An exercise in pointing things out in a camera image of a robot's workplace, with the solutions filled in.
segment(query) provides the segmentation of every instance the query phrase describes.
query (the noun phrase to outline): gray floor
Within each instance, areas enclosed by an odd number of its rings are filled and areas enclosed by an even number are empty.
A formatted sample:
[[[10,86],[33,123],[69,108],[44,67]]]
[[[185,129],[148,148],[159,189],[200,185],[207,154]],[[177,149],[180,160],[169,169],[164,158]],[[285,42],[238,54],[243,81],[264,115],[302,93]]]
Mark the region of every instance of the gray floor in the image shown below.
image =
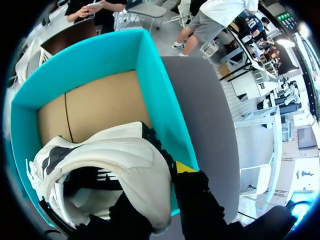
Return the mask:
[[[176,16],[175,13],[169,11],[169,9],[175,4],[174,0],[169,0],[163,7],[168,9],[167,15],[165,16],[165,21],[169,20],[171,17]],[[145,18],[144,22],[136,22],[135,24],[130,24],[128,26],[143,26],[148,29],[150,27],[150,19]],[[158,19],[156,19],[153,29],[151,30],[151,36],[157,46],[157,49],[161,56],[176,56],[180,51],[171,49],[172,43],[176,40],[182,27],[178,22],[163,23],[160,30],[156,30],[159,25]],[[217,71],[219,59],[223,51],[217,52],[211,59],[212,67]],[[202,57],[199,51],[199,47],[190,54],[190,56]],[[232,118],[234,121],[241,119],[242,115],[245,113],[252,112],[257,109],[256,104],[259,99],[247,100],[241,102],[235,95],[231,83],[226,81],[221,82],[222,88],[228,100]],[[248,167],[253,165],[260,165],[268,163],[273,152],[273,132],[272,130],[265,129],[263,127],[246,127],[241,129],[236,129],[236,138],[238,144],[239,161],[240,167]],[[257,172],[244,172],[241,176],[241,191],[245,191],[250,184],[254,185],[256,179],[258,179]],[[31,203],[25,203],[26,211],[31,218],[36,218],[38,224],[43,229],[48,229],[47,225],[41,219],[33,208]],[[63,236],[56,233],[50,235],[52,239],[65,239]],[[176,215],[171,220],[171,225],[165,233],[160,236],[152,236],[153,240],[183,240],[181,230],[180,216]]]

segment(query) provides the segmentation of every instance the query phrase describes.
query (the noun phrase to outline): shoelace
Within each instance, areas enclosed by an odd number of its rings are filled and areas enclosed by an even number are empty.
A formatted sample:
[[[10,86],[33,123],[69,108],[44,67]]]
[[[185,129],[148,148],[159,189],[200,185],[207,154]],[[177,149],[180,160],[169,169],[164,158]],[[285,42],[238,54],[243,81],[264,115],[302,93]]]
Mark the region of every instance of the shoelace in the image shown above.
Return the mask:
[[[26,175],[31,183],[32,188],[36,190],[38,195],[43,195],[42,187],[43,187],[44,177],[42,174],[42,170],[40,169],[40,166],[33,161],[30,161],[28,166],[28,159],[25,159],[25,168],[26,168]]]

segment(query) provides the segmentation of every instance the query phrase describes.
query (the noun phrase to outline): gray surface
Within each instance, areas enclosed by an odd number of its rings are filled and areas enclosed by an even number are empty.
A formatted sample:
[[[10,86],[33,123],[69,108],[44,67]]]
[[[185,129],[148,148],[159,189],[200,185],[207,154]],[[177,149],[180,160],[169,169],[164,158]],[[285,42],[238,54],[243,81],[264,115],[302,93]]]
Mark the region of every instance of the gray surface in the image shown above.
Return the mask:
[[[225,221],[237,215],[239,157],[228,102],[212,65],[199,57],[162,57],[210,190],[225,208]]]

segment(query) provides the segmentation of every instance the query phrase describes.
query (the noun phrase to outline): black shirt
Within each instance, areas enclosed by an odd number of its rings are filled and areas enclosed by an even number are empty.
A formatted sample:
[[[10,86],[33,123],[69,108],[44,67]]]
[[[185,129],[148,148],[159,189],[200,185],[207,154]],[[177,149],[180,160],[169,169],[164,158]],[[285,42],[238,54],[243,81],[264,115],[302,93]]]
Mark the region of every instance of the black shirt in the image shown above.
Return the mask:
[[[254,38],[254,40],[255,40],[256,42],[259,41],[260,39],[263,39],[264,41],[267,41],[267,40],[268,40],[268,38],[267,38],[267,33],[266,33],[265,30],[261,31],[261,32],[259,33],[259,35]]]
[[[86,6],[88,4],[92,4],[94,0],[70,0],[68,4],[68,8],[65,12],[65,15],[68,16],[70,14],[76,13],[78,10],[80,10],[83,6]],[[108,3],[111,4],[127,4],[127,0],[108,0]],[[95,13],[94,16],[94,24],[95,25],[107,25],[110,27],[113,27],[115,23],[115,18],[113,16],[114,12],[110,10],[106,10],[102,8],[100,11]],[[82,21],[84,18],[79,17],[77,20],[74,21],[74,23]]]

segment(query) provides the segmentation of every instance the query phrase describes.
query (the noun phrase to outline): white sneaker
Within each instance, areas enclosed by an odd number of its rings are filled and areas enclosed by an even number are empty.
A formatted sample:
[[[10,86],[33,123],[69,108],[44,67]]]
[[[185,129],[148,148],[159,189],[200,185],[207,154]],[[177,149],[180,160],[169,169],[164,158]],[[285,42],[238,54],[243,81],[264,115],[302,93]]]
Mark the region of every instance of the white sneaker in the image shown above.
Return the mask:
[[[89,215],[108,219],[124,191],[132,206],[163,232],[171,221],[171,176],[155,132],[133,122],[100,131],[82,143],[57,136],[26,161],[40,200],[71,226]]]
[[[179,57],[188,57],[188,55],[184,55],[181,52],[178,54]]]
[[[172,44],[171,48],[172,49],[183,49],[185,47],[184,43],[180,43],[178,44],[177,42],[175,42],[174,44]]]

